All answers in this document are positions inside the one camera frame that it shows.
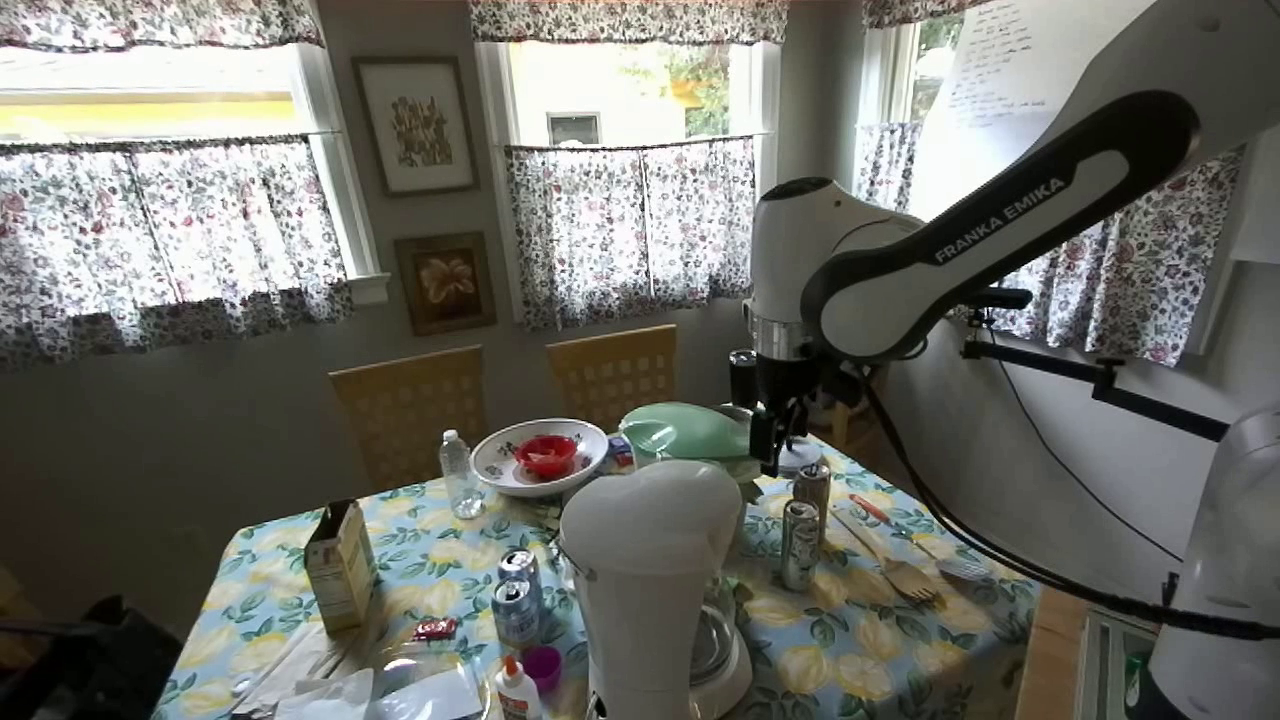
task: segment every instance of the spoon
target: spoon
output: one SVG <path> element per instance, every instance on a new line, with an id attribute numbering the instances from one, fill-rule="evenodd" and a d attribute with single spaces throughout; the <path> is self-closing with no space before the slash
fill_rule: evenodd
<path id="1" fill-rule="evenodd" d="M 901 591 L 913 604 L 939 599 L 939 589 L 916 565 L 890 557 L 864 528 L 857 528 L 842 514 L 832 514 L 832 517 L 857 543 L 864 543 L 871 551 L 871 559 L 881 565 L 881 576 L 894 591 Z"/>

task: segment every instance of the floral tablecloth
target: floral tablecloth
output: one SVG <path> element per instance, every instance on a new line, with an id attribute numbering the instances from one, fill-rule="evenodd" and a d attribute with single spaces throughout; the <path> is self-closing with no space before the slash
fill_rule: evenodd
<path id="1" fill-rule="evenodd" d="M 1014 716 L 1035 583 L 951 541 L 913 495 L 830 451 L 837 469 L 832 514 L 864 523 L 894 557 L 921 565 L 936 604 L 901 599 L 875 559 L 832 521 L 830 551 L 810 591 L 772 581 L 781 550 L 784 481 L 745 514 L 724 565 L 751 644 L 755 684 L 734 716 Z M 890 523 L 857 514 L 854 494 Z M 494 627 L 494 569 L 508 550 L 547 559 L 557 505 L 494 499 L 479 521 L 458 521 L 444 484 L 409 484 L 362 499 L 380 571 L 385 656 L 434 618 L 459 622 L 459 656 L 488 681 L 499 644 Z M 204 613 L 191 623 L 157 716 L 229 716 L 237 684 L 319 623 L 300 550 L 319 514 L 240 528 L 219 559 Z M 965 557 L 984 576 L 944 581 L 936 559 Z M 574 591 L 546 571 L 565 651 L 557 716 L 585 708 L 585 623 Z"/>

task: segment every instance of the container lid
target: container lid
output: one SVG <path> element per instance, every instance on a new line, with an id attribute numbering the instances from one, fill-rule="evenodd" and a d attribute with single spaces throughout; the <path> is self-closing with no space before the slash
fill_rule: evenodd
<path id="1" fill-rule="evenodd" d="M 751 424 L 703 403 L 640 403 L 620 419 L 620 431 L 657 460 L 751 456 Z"/>
<path id="2" fill-rule="evenodd" d="M 781 478 L 803 478 L 803 474 L 814 474 L 821 466 L 825 466 L 825 448 L 803 441 L 803 438 L 784 444 L 781 456 L 777 456 L 777 474 Z"/>
<path id="3" fill-rule="evenodd" d="M 521 662 L 515 662 L 515 656 L 505 656 L 505 684 L 511 684 L 511 681 L 521 681 L 521 678 L 523 678 Z"/>

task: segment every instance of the wooden chair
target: wooden chair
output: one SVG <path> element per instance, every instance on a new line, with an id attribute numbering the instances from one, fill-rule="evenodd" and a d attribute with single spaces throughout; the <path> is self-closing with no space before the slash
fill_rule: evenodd
<path id="1" fill-rule="evenodd" d="M 677 326 L 547 346 L 565 412 L 618 429 L 638 403 L 677 398 Z"/>
<path id="2" fill-rule="evenodd" d="M 444 429 L 468 444 L 488 431 L 479 347 L 340 367 L 328 383 L 363 451 L 362 494 L 437 481 Z"/>
<path id="3" fill-rule="evenodd" d="M 0 623 L 41 623 L 41 622 L 43 613 L 34 604 L 26 583 L 0 565 Z M 0 634 L 0 678 L 34 669 L 43 651 L 47 651 L 43 638 Z"/>

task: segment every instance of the dining table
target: dining table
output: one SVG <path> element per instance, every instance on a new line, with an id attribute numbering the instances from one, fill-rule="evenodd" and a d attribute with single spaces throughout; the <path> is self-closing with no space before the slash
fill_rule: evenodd
<path id="1" fill-rule="evenodd" d="M 916 495 L 832 444 L 825 551 L 803 589 L 781 583 L 781 521 L 791 484 L 755 478 L 728 559 L 707 589 L 734 608 L 751 656 L 751 687 L 734 716 L 1002 720 L 1017 708 L 1042 583 L 974 551 Z M 565 495 L 488 495 L 478 521 L 448 507 L 442 481 L 362 495 L 375 565 L 368 666 L 395 656 L 412 627 L 458 622 L 453 651 L 479 684 L 505 656 L 494 589 L 505 551 L 546 569 L 553 644 L 565 656 L 553 716 L 585 716 L 588 634 L 565 565 Z M 306 543 L 319 507 L 240 528 L 157 706 L 161 720 L 233 716 L 244 687 L 306 634 L 319 634 Z M 885 581 L 885 557 L 916 565 L 933 599 Z"/>

